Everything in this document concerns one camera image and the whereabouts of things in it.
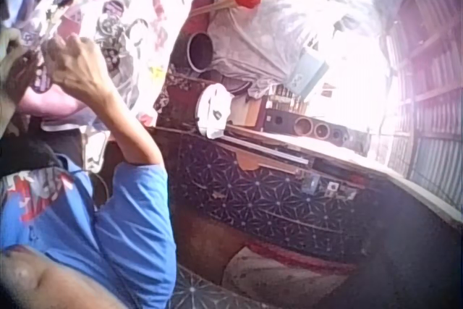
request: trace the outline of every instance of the corrugated metal wall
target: corrugated metal wall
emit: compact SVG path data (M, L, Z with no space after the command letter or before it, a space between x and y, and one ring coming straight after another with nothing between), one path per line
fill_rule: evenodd
M400 102L376 158L463 211L462 2L406 0L388 39Z
M418 139L410 179L454 207L463 204L462 143Z

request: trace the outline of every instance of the printed shirt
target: printed shirt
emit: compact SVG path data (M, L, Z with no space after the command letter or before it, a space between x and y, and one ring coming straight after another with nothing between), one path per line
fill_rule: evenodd
M0 180L0 247L27 245L106 287L129 308L162 308L177 262L162 166L120 164L98 211L89 176L68 158Z

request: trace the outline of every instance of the speaker cone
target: speaker cone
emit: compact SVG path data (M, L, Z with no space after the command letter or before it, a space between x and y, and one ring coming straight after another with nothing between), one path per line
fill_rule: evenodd
M312 121L305 117L300 117L294 123L294 132L300 137L307 137L312 133L313 124Z
M330 136L330 129L327 124L320 123L315 126L315 137L320 140L325 140Z

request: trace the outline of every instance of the sleeve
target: sleeve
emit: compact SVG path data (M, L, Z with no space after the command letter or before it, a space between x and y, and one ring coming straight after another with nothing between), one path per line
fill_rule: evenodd
M95 233L143 308L165 308L177 274L162 166L122 163L113 196L96 214Z

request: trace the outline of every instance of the dark blue patterned fabric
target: dark blue patterned fabric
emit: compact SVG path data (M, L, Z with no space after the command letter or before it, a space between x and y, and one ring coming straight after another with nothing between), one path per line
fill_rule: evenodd
M360 261L377 234L381 194L328 198L329 182L336 180L321 177L307 194L303 178L263 167L244 171L232 151L198 137L182 138L170 179L172 199L229 226L301 254Z
M178 265L174 294L166 309L271 309L207 282Z

